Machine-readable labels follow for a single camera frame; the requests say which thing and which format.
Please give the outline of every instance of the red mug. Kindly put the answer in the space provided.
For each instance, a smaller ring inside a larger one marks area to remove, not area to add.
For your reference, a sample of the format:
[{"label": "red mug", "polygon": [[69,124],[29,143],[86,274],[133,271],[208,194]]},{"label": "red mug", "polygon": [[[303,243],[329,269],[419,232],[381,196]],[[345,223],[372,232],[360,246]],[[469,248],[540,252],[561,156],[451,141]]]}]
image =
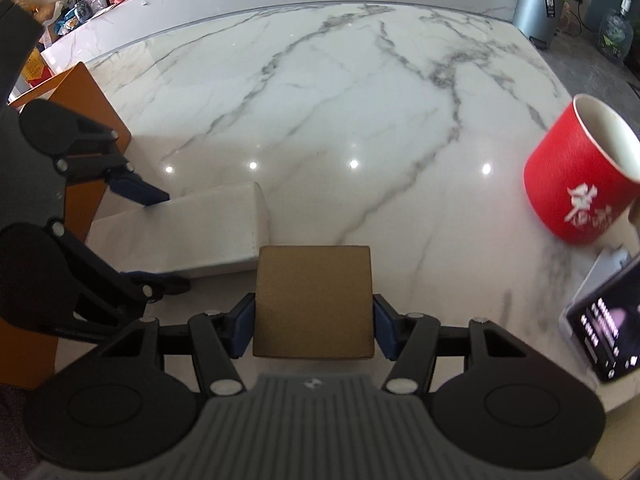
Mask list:
[{"label": "red mug", "polygon": [[531,153],[524,186],[553,234],[591,243],[640,195],[640,140],[612,108],[578,94]]}]

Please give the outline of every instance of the white foam block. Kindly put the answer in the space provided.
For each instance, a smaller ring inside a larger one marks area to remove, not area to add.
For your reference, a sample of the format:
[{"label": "white foam block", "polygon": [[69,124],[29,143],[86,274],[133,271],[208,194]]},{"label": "white foam block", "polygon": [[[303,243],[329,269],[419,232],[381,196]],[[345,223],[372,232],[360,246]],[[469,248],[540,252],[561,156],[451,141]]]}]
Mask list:
[{"label": "white foam block", "polygon": [[94,221],[87,245],[121,272],[199,278],[255,269],[269,243],[269,213],[256,183],[221,186]]}]

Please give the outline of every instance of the digital display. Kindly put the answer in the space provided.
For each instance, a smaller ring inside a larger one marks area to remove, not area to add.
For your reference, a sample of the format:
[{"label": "digital display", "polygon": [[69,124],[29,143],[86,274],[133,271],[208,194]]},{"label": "digital display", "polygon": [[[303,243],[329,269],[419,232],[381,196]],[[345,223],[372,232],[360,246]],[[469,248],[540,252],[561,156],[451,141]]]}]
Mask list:
[{"label": "digital display", "polygon": [[623,272],[576,304],[567,314],[601,381],[613,381],[640,368],[640,281]]}]

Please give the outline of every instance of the gray ribbed cover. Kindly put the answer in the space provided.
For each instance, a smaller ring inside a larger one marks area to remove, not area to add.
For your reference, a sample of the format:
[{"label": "gray ribbed cover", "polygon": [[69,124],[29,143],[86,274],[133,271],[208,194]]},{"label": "gray ribbed cover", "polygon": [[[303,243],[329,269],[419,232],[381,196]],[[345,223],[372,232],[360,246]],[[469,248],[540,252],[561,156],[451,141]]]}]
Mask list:
[{"label": "gray ribbed cover", "polygon": [[587,459],[545,472],[512,471],[480,462],[441,436],[419,399],[377,390],[366,376],[263,376],[245,394],[211,399],[191,433],[151,462],[107,473],[72,472],[45,463],[28,478],[602,480],[603,477]]}]

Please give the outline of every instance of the orange panel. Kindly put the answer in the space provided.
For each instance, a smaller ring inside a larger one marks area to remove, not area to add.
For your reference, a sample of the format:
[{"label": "orange panel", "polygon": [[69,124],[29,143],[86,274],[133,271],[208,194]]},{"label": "orange panel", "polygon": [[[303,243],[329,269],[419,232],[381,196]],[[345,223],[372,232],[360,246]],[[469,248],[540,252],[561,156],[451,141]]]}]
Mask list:
[{"label": "orange panel", "polygon": [[[123,153],[131,140],[129,129],[113,109],[83,63],[55,76],[16,99],[21,107],[46,92],[49,100],[110,126],[119,137],[117,146]],[[84,241],[100,205],[106,185],[90,182],[66,189],[65,226]],[[58,338],[27,332],[0,319],[0,383],[35,388],[53,375]]]}]

